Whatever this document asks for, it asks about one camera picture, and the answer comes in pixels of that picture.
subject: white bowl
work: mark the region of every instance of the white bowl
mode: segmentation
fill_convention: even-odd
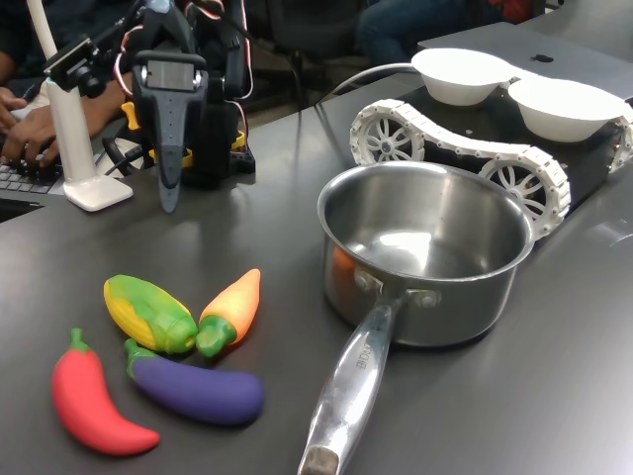
[[[428,93],[451,106],[474,106],[514,76],[515,68],[496,56],[469,49],[425,49],[411,60]]]
[[[596,87],[547,77],[520,80],[507,93],[518,103],[532,133],[563,143],[588,139],[620,117],[626,106],[619,97]]]

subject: table surface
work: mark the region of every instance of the table surface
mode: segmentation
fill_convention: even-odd
[[[558,10],[521,26],[633,62],[631,0],[566,0]]]
[[[184,190],[174,215],[160,211],[156,178],[144,173],[129,181],[131,201],[99,214],[68,204],[0,225],[0,471],[296,473],[319,390],[351,332],[321,292],[317,195],[352,165],[347,130],[357,112],[418,85],[413,75],[384,79],[255,130],[255,184]],[[393,347],[347,473],[631,472],[633,239],[619,240],[633,230],[631,186],[625,169],[539,246],[482,341]],[[260,310],[245,343],[216,367],[261,378],[262,417],[210,427],[140,394],[125,372],[126,337],[103,302],[105,280],[150,280],[197,316],[251,267],[262,270]],[[100,355],[122,414],[161,434],[151,452],[113,459],[64,431],[50,376],[72,327]],[[205,364],[197,354],[186,362]]]

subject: jeans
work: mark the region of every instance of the jeans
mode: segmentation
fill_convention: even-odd
[[[374,65],[409,62],[407,43],[465,30],[468,0],[381,0],[361,15],[356,43]],[[501,20],[501,11],[482,0],[482,21]]]

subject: metal pot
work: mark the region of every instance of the metal pot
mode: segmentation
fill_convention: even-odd
[[[299,474],[338,475],[369,418],[390,341],[440,346],[486,333],[534,232],[501,187],[424,162],[348,170],[323,188],[317,210],[325,295],[358,328],[323,387]]]

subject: saucepan handle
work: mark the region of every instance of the saucepan handle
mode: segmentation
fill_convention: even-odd
[[[371,413],[402,298],[380,297],[323,387],[299,475],[339,475]]]

